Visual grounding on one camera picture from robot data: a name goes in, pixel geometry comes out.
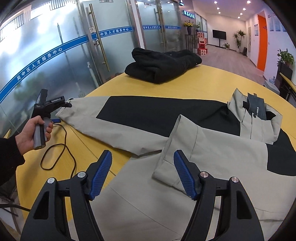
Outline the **left forearm black sleeve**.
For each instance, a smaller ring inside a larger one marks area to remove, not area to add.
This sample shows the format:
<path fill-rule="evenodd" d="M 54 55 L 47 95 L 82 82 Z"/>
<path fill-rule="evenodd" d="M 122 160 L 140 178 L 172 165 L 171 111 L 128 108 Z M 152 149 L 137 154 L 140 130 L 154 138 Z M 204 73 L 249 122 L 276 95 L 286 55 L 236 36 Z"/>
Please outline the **left forearm black sleeve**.
<path fill-rule="evenodd" d="M 25 160 L 18 149 L 15 136 L 10 138 L 1 138 L 0 148 L 0 185 L 3 185 L 12 178 L 17 167 L 23 165 Z"/>

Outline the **person's left hand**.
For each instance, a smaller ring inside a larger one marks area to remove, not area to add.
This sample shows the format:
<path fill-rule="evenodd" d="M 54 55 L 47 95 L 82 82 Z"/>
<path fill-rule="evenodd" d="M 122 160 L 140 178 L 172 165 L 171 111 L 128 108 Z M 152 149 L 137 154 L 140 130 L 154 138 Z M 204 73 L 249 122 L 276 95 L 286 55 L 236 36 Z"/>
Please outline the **person's left hand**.
<path fill-rule="evenodd" d="M 23 156 L 25 153 L 34 149 L 34 132 L 36 125 L 43 125 L 45 122 L 38 115 L 27 121 L 23 130 L 16 135 L 16 145 L 20 154 Z"/>

